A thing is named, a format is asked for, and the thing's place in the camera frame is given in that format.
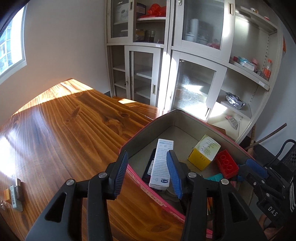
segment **shelf label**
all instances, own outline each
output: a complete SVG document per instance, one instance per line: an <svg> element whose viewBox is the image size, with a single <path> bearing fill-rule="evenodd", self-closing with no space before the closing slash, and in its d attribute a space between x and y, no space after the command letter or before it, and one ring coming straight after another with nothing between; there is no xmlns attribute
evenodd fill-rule
<svg viewBox="0 0 296 241"><path fill-rule="evenodd" d="M259 85L261 85L262 87L265 86L265 84L263 82L261 82L261 81L259 81Z"/></svg>

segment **window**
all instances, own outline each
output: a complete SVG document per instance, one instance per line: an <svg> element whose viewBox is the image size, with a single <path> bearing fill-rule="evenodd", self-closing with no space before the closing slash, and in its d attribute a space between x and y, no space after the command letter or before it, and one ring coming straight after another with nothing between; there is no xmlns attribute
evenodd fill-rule
<svg viewBox="0 0 296 241"><path fill-rule="evenodd" d="M6 73L9 68L19 65L18 69L14 71L16 72L26 65L22 34L24 8L17 12L0 37L0 84L4 81L2 79L3 73Z"/></svg>

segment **wooden table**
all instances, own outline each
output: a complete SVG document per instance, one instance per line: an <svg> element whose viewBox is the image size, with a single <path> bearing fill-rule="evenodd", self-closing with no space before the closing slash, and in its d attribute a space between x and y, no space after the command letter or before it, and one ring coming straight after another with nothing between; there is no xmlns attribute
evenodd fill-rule
<svg viewBox="0 0 296 241"><path fill-rule="evenodd" d="M22 180L25 198L23 212L11 206L0 212L20 240L67 179L87 180L105 170L123 144L162 114L155 107L126 105L68 80L24 105L0 128L0 198L15 178ZM180 240L183 223L128 175L108 210L114 240ZM82 212L86 240L85 200Z"/></svg>

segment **cabinet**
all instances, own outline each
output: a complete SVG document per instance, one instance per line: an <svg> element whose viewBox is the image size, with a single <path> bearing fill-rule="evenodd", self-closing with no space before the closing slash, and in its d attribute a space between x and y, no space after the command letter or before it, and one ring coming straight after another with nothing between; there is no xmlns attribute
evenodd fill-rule
<svg viewBox="0 0 296 241"><path fill-rule="evenodd" d="M141 18L139 13L147 14L153 3L166 6L166 16ZM182 109L225 129L240 143L270 97L282 58L279 18L266 5L261 11L256 4L249 0L107 0L112 95L167 111ZM123 19L115 15L119 10ZM139 38L148 30L154 33L153 39ZM250 62L256 59L260 71L271 59L269 80L233 60L239 56ZM230 105L227 92L238 95L245 106L238 110ZM226 116L235 119L237 128Z"/></svg>

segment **teal object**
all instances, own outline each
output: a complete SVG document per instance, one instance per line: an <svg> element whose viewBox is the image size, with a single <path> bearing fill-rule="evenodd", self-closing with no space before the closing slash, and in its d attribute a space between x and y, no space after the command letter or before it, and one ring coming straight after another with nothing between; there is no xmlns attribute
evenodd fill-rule
<svg viewBox="0 0 296 241"><path fill-rule="evenodd" d="M211 180L211 181L215 181L215 182L220 182L221 181L221 179L223 179L224 177L223 177L223 175L222 175L222 173L218 173L218 174L216 174L216 175L214 175L214 176L211 176L211 177L208 177L208 178L206 178L207 180Z"/></svg>

